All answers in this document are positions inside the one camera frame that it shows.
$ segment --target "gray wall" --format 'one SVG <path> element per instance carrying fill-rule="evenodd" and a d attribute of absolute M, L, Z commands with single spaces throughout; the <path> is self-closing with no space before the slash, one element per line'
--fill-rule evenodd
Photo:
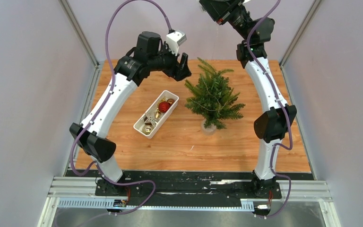
<path fill-rule="evenodd" d="M 324 0 L 285 69 L 314 172 L 363 226 L 363 0 Z"/>
<path fill-rule="evenodd" d="M 0 1 L 0 227 L 33 227 L 93 67 L 57 0 Z"/>
<path fill-rule="evenodd" d="M 94 53 L 100 61 L 106 59 L 104 41 L 109 19 L 124 0 L 69 0 L 77 20 Z M 186 33 L 181 46 L 191 59 L 236 59 L 236 45 L 242 38 L 229 24 L 218 26 L 197 0 L 155 0 L 168 15 L 174 29 Z M 272 40 L 266 48 L 270 59 L 281 60 L 313 0 L 283 0 L 271 15 L 276 20 Z M 275 0 L 251 0 L 245 4 L 253 18 L 265 15 Z M 110 34 L 110 54 L 119 59 L 136 45 L 142 31 L 153 31 L 164 37 L 167 33 L 162 14 L 148 2 L 132 2 L 115 19 Z"/>

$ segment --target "green pine branch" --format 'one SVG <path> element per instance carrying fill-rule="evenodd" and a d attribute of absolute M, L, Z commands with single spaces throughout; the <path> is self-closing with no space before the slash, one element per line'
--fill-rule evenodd
<path fill-rule="evenodd" d="M 234 89 L 229 87 L 229 78 L 223 76 L 234 71 L 217 70 L 201 58 L 199 62 L 198 67 L 202 73 L 198 83 L 193 85 L 189 80 L 185 81 L 185 87 L 193 95 L 187 98 L 185 107 L 206 119 L 205 128 L 214 125 L 217 129 L 225 129 L 226 125 L 220 120 L 241 119 L 243 115 L 239 111 L 245 107 L 245 104 L 234 104 L 240 93 L 234 94 Z"/>

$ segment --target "wooden table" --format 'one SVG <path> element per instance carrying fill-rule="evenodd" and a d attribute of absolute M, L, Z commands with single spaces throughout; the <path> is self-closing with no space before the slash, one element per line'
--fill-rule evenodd
<path fill-rule="evenodd" d="M 153 72 L 129 97 L 112 123 L 108 139 L 115 142 L 116 160 L 122 169 L 133 170 L 186 170 L 186 171 L 252 171 L 259 151 L 253 122 L 262 114 L 258 94 L 251 78 L 238 61 L 208 61 L 215 68 L 234 69 L 227 74 L 230 86 L 241 92 L 238 103 L 246 106 L 240 120 L 225 121 L 227 129 L 205 136 L 200 130 L 203 118 L 192 114 L 184 107 L 191 94 L 184 82 L 176 82 L 161 72 Z M 189 60 L 196 84 L 200 69 L 197 60 Z M 277 61 L 270 62 L 270 68 L 283 96 L 288 99 L 283 76 Z M 105 63 L 96 91 L 94 105 L 109 83 L 111 73 Z M 146 139 L 133 129 L 133 124 L 163 90 L 169 90 L 180 97 L 179 104 L 152 139 Z M 310 172 L 307 156 L 296 122 L 292 125 L 294 148 L 280 149 L 276 170 L 280 172 Z M 288 145 L 288 135 L 284 144 Z M 86 168 L 91 158 L 80 151 L 77 168 Z"/>

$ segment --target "aluminum frame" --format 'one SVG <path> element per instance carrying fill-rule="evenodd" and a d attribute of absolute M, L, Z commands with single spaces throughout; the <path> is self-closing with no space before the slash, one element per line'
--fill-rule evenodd
<path fill-rule="evenodd" d="M 125 196 L 96 196 L 95 177 L 55 177 L 48 192 L 47 200 L 38 223 L 38 227 L 50 227 L 57 208 L 113 208 L 114 199 L 126 199 Z M 249 182 L 250 180 L 224 179 L 211 184 L 233 182 Z M 280 185 L 282 198 L 275 201 L 283 202 L 286 198 L 289 183 L 286 180 L 277 181 Z M 253 210 L 253 203 L 267 201 L 266 199 L 241 199 L 240 207 L 161 207 L 143 206 L 142 210 L 193 210 L 193 211 L 245 211 Z M 325 181 L 292 181 L 290 202 L 318 202 L 322 209 L 323 219 L 327 227 L 340 227 L 332 197 Z"/>

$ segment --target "purple cable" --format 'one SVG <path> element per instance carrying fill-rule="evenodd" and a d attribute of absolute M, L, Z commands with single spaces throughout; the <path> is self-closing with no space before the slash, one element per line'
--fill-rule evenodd
<path fill-rule="evenodd" d="M 248 48 L 248 51 L 251 55 L 251 57 L 254 59 L 254 61 L 259 65 L 259 67 L 262 69 L 262 71 L 264 72 L 264 74 L 267 76 L 268 80 L 269 80 L 269 83 L 271 84 L 272 86 L 272 89 L 273 89 L 273 92 L 275 93 L 275 98 L 276 99 L 279 99 L 279 95 L 278 95 L 278 92 L 277 92 L 277 89 L 276 89 L 276 86 L 275 84 L 273 83 L 272 81 L 272 78 L 270 77 L 270 75 L 268 74 L 267 70 L 265 69 L 265 67 L 261 64 L 261 62 L 257 59 L 257 57 L 255 57 L 254 53 L 252 52 L 251 48 L 249 47 L 250 46 L 250 39 L 251 39 L 251 36 L 252 34 L 254 33 L 254 31 L 260 26 L 260 24 L 278 7 L 279 3 L 280 3 L 281 0 L 277 0 L 277 2 L 275 3 L 275 5 L 270 9 L 270 11 L 268 13 L 265 14 L 265 16 L 263 18 L 261 18 L 258 23 L 251 29 L 250 33 L 248 34 L 248 37 L 247 37 L 247 48 Z M 276 147 L 277 146 L 280 146 L 280 147 L 283 147 L 287 150 L 292 150 L 293 149 L 293 138 L 292 138 L 292 130 L 291 130 L 291 125 L 290 125 L 290 119 L 289 119 L 289 116 L 287 114 L 287 111 L 286 109 L 284 108 L 283 104 L 278 101 L 277 102 L 280 106 L 280 108 L 282 109 L 283 111 L 283 114 L 285 115 L 285 118 L 286 118 L 286 122 L 287 122 L 287 130 L 289 131 L 289 142 L 290 142 L 290 146 L 287 147 L 281 143 L 276 143 L 274 146 L 273 146 L 273 149 L 272 149 L 272 154 L 271 154 L 271 158 L 270 158 L 270 169 L 272 171 L 272 173 L 275 175 L 275 176 L 279 176 L 279 177 L 283 177 L 285 179 L 287 179 L 289 181 L 289 190 L 287 192 L 287 195 L 286 195 L 286 199 L 285 199 L 285 202 L 283 203 L 282 207 L 277 211 L 275 212 L 274 214 L 272 215 L 269 215 L 269 216 L 261 216 L 259 215 L 259 217 L 262 217 L 262 218 L 271 218 L 271 217 L 274 217 L 276 216 L 277 214 L 279 214 L 285 207 L 286 207 L 286 204 L 287 204 L 287 201 L 289 200 L 289 197 L 290 197 L 290 191 L 291 191 L 291 188 L 292 188 L 292 180 L 290 179 L 289 176 L 286 176 L 286 175 L 282 175 L 282 174 L 278 174 L 276 173 L 276 171 L 273 169 L 273 157 L 275 155 L 275 151 L 276 151 Z"/>
<path fill-rule="evenodd" d="M 113 91 L 114 89 L 114 86 L 115 86 L 115 81 L 116 81 L 116 74 L 113 70 L 113 65 L 112 65 L 112 61 L 111 61 L 111 58 L 109 56 L 109 45 L 108 45 L 108 37 L 109 37 L 109 30 L 111 28 L 111 25 L 112 25 L 112 22 L 113 20 L 115 19 L 116 15 L 118 14 L 118 12 L 120 11 L 121 8 L 123 8 L 125 5 L 127 5 L 128 3 L 132 2 L 132 1 L 138 1 L 138 0 L 127 0 L 125 1 L 124 3 L 122 3 L 117 9 L 116 11 L 114 12 L 114 14 L 112 15 L 110 21 L 109 21 L 109 24 L 108 24 L 108 27 L 106 28 L 106 33 L 105 33 L 105 52 L 106 52 L 106 58 L 108 60 L 108 63 L 109 63 L 109 67 L 111 69 L 111 72 L 112 72 L 112 82 L 111 82 L 111 89 L 110 91 Z M 162 15 L 164 16 L 165 18 L 165 21 L 166 21 L 166 24 L 168 26 L 168 29 L 169 31 L 172 30 L 172 26 L 170 25 L 170 22 L 169 22 L 169 18 L 167 17 L 167 15 L 165 14 L 164 10 L 156 3 L 154 2 L 153 0 L 141 0 L 141 1 L 147 1 L 147 2 L 150 2 L 152 4 L 154 4 L 162 13 Z M 91 118 L 91 121 L 94 121 L 95 118 L 98 116 L 98 114 L 102 111 L 102 109 L 104 108 L 105 104 L 108 102 L 109 100 L 109 97 L 110 97 L 110 92 L 108 92 L 108 94 L 106 95 L 104 101 L 102 102 L 101 106 L 98 108 L 98 110 L 96 111 L 96 113 L 93 115 L 93 117 Z M 76 174 L 77 176 L 84 176 L 91 168 L 92 165 L 96 164 L 96 161 L 93 161 L 91 162 L 87 169 L 85 169 L 84 172 L 80 173 L 76 170 L 75 166 L 74 166 L 74 160 L 73 160 L 73 155 L 74 155 L 74 150 L 76 148 L 76 145 L 77 145 L 77 142 L 80 140 L 81 136 L 84 134 L 84 132 L 87 131 L 87 129 L 91 126 L 91 123 L 88 123 L 85 128 L 83 128 L 83 130 L 80 132 L 80 134 L 74 139 L 74 142 L 71 146 L 71 152 L 70 152 L 70 166 L 71 166 L 71 169 L 72 171 L 74 172 L 74 174 Z M 101 169 L 99 168 L 98 165 L 96 165 L 96 167 L 98 168 L 98 171 L 102 174 L 102 171 Z M 137 207 L 131 209 L 131 210 L 128 210 L 126 212 L 121 212 L 121 213 L 115 213 L 115 215 L 123 215 L 123 214 L 130 214 L 136 210 L 138 210 L 140 207 L 142 207 L 148 200 L 149 198 L 151 198 L 151 196 L 154 194 L 155 192 L 155 189 L 156 189 L 156 185 L 155 185 L 155 182 L 151 181 L 151 180 L 144 180 L 144 181 L 137 181 L 137 182 L 132 182 L 132 183 L 116 183 L 114 181 L 112 181 L 111 179 L 107 178 L 105 175 L 103 175 L 103 178 L 107 181 L 109 181 L 110 183 L 114 184 L 114 185 L 118 185 L 118 186 L 129 186 L 129 185 L 136 185 L 136 184 L 140 184 L 140 183 L 151 183 L 153 185 L 153 189 L 152 189 L 152 192 L 148 195 L 148 197 L 140 204 L 138 205 Z M 90 218 L 89 220 L 87 220 L 86 222 L 78 225 L 77 227 L 81 227 L 83 225 L 85 225 L 86 223 L 96 219 L 96 218 L 99 218 L 99 217 L 102 217 L 102 216 L 105 216 L 107 215 L 107 213 L 103 213 L 103 214 L 100 214 L 100 215 L 97 215 L 95 217 L 92 217 Z"/>
<path fill-rule="evenodd" d="M 111 61 L 111 57 L 109 56 L 109 44 L 108 44 L 108 38 L 109 38 L 109 30 L 111 29 L 112 26 L 112 22 L 115 19 L 115 16 L 118 14 L 118 12 L 121 10 L 121 8 L 123 8 L 125 5 L 129 4 L 132 1 L 138 1 L 138 0 L 127 0 L 124 3 L 122 3 L 114 12 L 114 14 L 112 15 L 111 19 L 109 20 L 109 24 L 108 27 L 106 28 L 106 33 L 105 33 L 105 52 L 106 52 L 106 59 L 108 60 L 109 63 L 109 68 L 111 69 L 112 72 L 112 82 L 111 82 L 111 89 L 110 92 L 108 92 L 108 94 L 106 95 L 104 101 L 102 102 L 101 106 L 98 108 L 98 110 L 96 111 L 96 113 L 93 115 L 93 117 L 91 118 L 91 121 L 94 121 L 96 119 L 96 117 L 98 116 L 98 114 L 102 111 L 102 109 L 104 108 L 105 104 L 108 102 L 109 97 L 111 96 L 111 92 L 113 91 L 114 87 L 115 87 L 115 82 L 116 82 L 116 75 L 115 75 L 115 71 L 113 70 L 113 65 L 112 65 L 112 61 Z M 170 25 L 168 16 L 165 14 L 164 10 L 153 0 L 140 0 L 140 1 L 147 1 L 150 2 L 152 4 L 154 4 L 162 13 L 162 15 L 165 18 L 166 21 L 166 25 L 168 26 L 169 31 L 172 30 L 172 26 Z M 84 132 L 87 131 L 87 129 L 91 126 L 90 123 L 88 123 L 85 128 L 83 128 L 83 130 L 80 132 L 80 134 L 74 139 L 73 144 L 71 145 L 71 152 L 70 152 L 70 166 L 71 166 L 71 170 L 74 172 L 74 174 L 76 174 L 77 176 L 84 176 L 85 174 L 87 174 L 87 172 L 90 170 L 91 166 L 94 164 L 94 162 L 91 162 L 87 169 L 85 169 L 84 172 L 80 173 L 79 171 L 76 170 L 76 168 L 74 167 L 74 160 L 73 160 L 73 155 L 74 155 L 74 150 L 77 146 L 77 142 L 80 140 L 81 136 L 84 134 Z"/>
<path fill-rule="evenodd" d="M 99 166 L 96 166 L 98 168 L 98 171 L 102 174 L 102 171 L 101 169 L 99 168 Z M 123 214 L 130 214 L 136 210 L 138 210 L 140 207 L 142 207 L 148 200 L 149 198 L 151 198 L 151 196 L 154 194 L 155 192 L 155 189 L 156 189 L 156 185 L 153 181 L 151 180 L 144 180 L 144 181 L 136 181 L 136 182 L 132 182 L 132 183 L 117 183 L 117 182 L 114 182 L 112 181 L 111 179 L 107 178 L 105 175 L 102 175 L 103 179 L 107 180 L 108 182 L 114 184 L 114 185 L 118 185 L 118 186 L 130 186 L 130 185 L 136 185 L 136 184 L 139 184 L 139 183 L 151 183 L 153 185 L 153 188 L 152 188 L 152 191 L 150 193 L 149 196 L 147 196 L 147 198 L 138 206 L 136 206 L 135 208 L 131 209 L 131 210 L 128 210 L 128 211 L 125 211 L 125 212 L 119 212 L 119 213 L 102 213 L 102 214 L 99 214 L 97 216 L 94 216 L 92 218 L 90 218 L 89 220 L 81 223 L 80 225 L 76 226 L 76 227 L 82 227 L 83 225 L 87 224 L 88 222 L 96 219 L 96 218 L 100 218 L 100 217 L 103 217 L 103 216 L 106 216 L 106 215 L 109 215 L 109 214 L 113 214 L 115 216 L 117 215 L 123 215 Z"/>

